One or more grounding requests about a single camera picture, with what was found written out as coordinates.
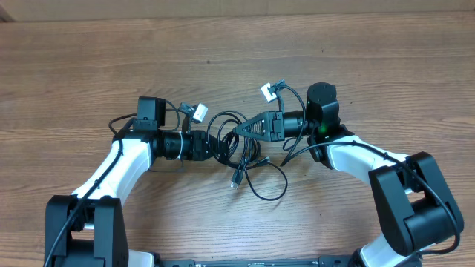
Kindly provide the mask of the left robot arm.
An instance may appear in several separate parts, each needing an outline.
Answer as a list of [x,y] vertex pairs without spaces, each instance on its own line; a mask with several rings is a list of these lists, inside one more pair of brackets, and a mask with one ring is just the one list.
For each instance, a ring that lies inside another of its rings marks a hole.
[[165,99],[141,96],[137,112],[114,131],[111,151],[70,195],[55,195],[45,211],[45,266],[161,266],[159,254],[128,247],[122,207],[155,159],[204,161],[229,146],[206,131],[164,129]]

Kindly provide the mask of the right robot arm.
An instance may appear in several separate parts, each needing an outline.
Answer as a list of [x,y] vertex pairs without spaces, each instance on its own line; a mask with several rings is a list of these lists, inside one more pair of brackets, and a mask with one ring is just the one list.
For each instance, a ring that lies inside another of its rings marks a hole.
[[430,154],[391,153],[361,140],[341,124],[335,85],[311,85],[302,105],[265,111],[233,131],[263,142],[306,137],[308,146],[289,148],[285,163],[310,152],[315,162],[370,186],[381,234],[350,256],[320,256],[319,266],[420,266],[425,255],[458,248],[462,213]]

